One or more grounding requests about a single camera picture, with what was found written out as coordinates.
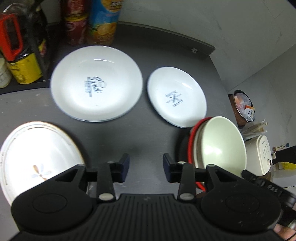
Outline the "person's hand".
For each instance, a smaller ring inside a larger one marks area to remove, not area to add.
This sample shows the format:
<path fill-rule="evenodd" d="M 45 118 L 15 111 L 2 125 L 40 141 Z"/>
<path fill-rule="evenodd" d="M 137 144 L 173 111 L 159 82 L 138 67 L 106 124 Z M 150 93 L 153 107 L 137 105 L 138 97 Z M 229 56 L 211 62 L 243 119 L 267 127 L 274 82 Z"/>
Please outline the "person's hand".
<path fill-rule="evenodd" d="M 280 236 L 283 240 L 295 241 L 295 227 L 289 228 L 282 225 L 277 224 L 273 231 Z"/>

